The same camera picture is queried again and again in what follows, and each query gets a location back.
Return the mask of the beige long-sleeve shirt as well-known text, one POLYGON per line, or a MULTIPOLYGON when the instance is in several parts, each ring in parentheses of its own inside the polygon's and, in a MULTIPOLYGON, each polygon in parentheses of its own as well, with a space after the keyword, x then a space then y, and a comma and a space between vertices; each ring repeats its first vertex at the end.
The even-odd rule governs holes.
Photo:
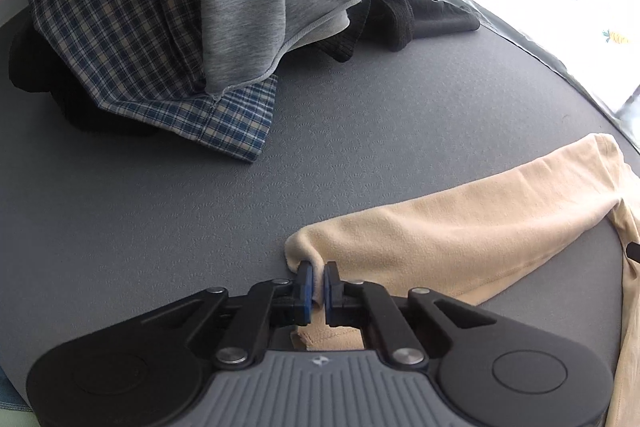
POLYGON ((639 179, 612 135, 593 133, 508 171, 423 197, 307 225, 288 267, 334 261, 393 295, 415 287, 479 305, 603 220, 639 239, 639 179))

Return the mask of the blue plaid shirt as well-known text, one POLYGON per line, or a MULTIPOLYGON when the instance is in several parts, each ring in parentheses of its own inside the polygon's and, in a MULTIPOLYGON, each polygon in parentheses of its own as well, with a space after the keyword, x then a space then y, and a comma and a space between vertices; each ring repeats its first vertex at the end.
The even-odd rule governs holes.
POLYGON ((205 92, 201 0, 28 0, 36 31, 105 112, 255 161, 277 79, 205 92))

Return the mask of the black garment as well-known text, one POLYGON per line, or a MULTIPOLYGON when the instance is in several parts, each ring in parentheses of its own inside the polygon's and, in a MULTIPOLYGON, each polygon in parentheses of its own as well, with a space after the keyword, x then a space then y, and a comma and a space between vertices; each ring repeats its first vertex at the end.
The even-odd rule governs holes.
POLYGON ((314 44, 339 63, 349 61, 361 41, 399 52, 414 39, 480 28, 476 15, 445 0, 361 0, 347 15, 345 30, 314 44))

